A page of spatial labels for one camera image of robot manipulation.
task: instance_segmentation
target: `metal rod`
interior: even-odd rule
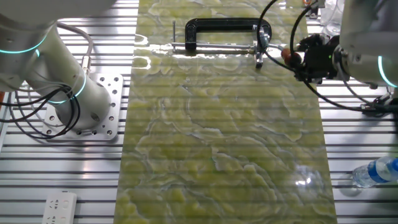
[[[185,43],[172,43],[173,47],[185,47]],[[251,45],[231,45],[231,44],[197,44],[197,47],[211,47],[220,49],[239,49],[239,50],[251,50],[253,46]]]
[[[173,21],[173,42],[175,42],[175,21]]]
[[[284,50],[284,48],[281,45],[278,45],[278,44],[268,44],[268,47],[279,49],[280,51]]]

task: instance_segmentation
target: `green marble slab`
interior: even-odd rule
[[[336,223],[318,99],[249,54],[173,53],[196,17],[259,17],[268,1],[141,0],[115,223]],[[302,1],[267,14],[288,43]],[[297,40],[306,36],[301,24]],[[200,42],[252,44],[252,34]]]

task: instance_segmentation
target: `bottle cap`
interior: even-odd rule
[[[398,159],[394,159],[394,160],[391,162],[391,167],[392,167],[395,171],[398,172]]]

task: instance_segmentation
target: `white power strip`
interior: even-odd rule
[[[45,202],[42,224],[73,224],[77,195],[59,192],[49,195]]]

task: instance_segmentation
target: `mounting plate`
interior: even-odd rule
[[[99,73],[93,73],[89,76],[94,82],[98,82],[103,85],[111,97],[111,105],[109,106],[109,112],[106,116],[106,119],[92,129],[81,131],[73,129],[62,136],[47,140],[48,142],[105,142],[112,141],[117,137],[121,98],[123,92],[123,76],[120,74]],[[48,105],[47,107],[45,121],[53,125],[62,124],[58,119],[55,108],[51,105]],[[50,130],[51,133],[59,133],[63,128],[64,126],[52,127],[44,124],[42,132],[47,133]]]

